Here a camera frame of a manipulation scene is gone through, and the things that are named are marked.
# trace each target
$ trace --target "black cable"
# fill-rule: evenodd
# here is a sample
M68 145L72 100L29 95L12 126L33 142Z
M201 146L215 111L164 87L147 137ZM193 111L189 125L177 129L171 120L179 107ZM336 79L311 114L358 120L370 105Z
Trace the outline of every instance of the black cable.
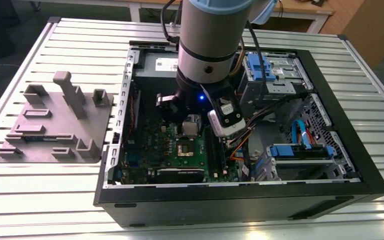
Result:
M264 85L265 84L265 70L264 70L264 63L263 63L263 56L261 56L261 49L260 49L260 45L259 45L259 40L257 40L257 37L256 37L256 33L253 32L253 29L252 29L252 25L249 23L249 21L247 20L247 27L248 27L248 30L249 30L249 33L251 33L251 37L252 37L252 40L253 40L253 44L256 45L256 49L257 49L257 56L259 56L259 62L260 62L260 68L261 68L261 84Z
M284 4L281 0L279 0L279 5L280 5L280 11L279 11L277 17L281 18L284 15Z
M165 24L164 24L164 13L165 13L165 10L169 7L169 5L173 3L173 1L175 0L169 0L169 2L167 2L167 4L164 5L163 9L160 10L160 24L163 26L163 32L164 32L167 41L173 43L173 44L176 44L179 42L180 37L168 35L167 27L165 27Z
M257 113L252 116L252 118L248 120L247 125L244 130L241 131L240 135L237 135L231 141L229 141L229 145L235 144L240 139L243 139L245 136L248 136L248 134L251 134L255 126L256 126L256 121L261 118L264 118L265 116L268 116L272 112L275 112L275 110L288 101L295 100L295 99L301 99L304 97L308 96L310 93L303 92L299 93L296 95L289 95L283 97L280 100L277 100L276 102L273 102L269 106L267 106L265 108L260 109L257 111Z
M176 13L176 19L173 20L173 24L177 25L180 24L180 19L181 19L181 8L183 8L183 1L180 1L177 13Z

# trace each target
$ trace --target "floor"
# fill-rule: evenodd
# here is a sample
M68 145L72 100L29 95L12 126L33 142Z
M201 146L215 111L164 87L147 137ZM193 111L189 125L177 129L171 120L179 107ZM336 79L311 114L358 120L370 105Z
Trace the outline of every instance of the floor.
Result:
M31 5L25 1L13 1L21 24L11 29L8 33L16 45L16 52L3 59L0 64L20 65L24 57L36 41L41 29L51 16L63 16L65 18L97 19L129 21L129 10L125 7L113 8L111 6L73 5L61 3L41 3L41 11L33 12ZM143 22L159 22L159 13L156 10L140 10ZM175 11L168 10L165 20L173 19ZM15 66L0 66L0 96L16 73ZM384 60L375 69L375 73L384 84Z

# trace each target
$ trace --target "blue latch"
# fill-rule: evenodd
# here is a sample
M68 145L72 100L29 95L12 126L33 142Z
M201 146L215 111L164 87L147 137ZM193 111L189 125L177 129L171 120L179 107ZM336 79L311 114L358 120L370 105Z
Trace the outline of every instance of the blue latch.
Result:
M263 75L261 75L261 67L260 67L260 61L259 61L259 55L257 54L255 54L255 53L248 54L248 64L249 64L251 71L252 71L252 79L255 81L261 81ZM264 64L265 80L268 82L272 82L276 80L276 76L272 74L271 63L268 62L265 56L263 56L263 64Z

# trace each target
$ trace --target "blue cap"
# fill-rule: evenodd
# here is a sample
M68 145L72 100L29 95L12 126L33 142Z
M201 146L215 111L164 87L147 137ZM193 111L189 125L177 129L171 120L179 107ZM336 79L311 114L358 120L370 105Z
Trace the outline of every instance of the blue cap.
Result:
M205 13L225 15L245 9L255 0L189 0Z

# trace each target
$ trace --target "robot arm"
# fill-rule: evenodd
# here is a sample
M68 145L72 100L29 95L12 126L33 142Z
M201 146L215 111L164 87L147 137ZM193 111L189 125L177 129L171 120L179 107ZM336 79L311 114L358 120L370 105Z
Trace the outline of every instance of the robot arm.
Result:
M183 0L177 90L172 96L157 96L167 121L180 124L188 114L208 116L219 137L245 127L228 74L253 2Z

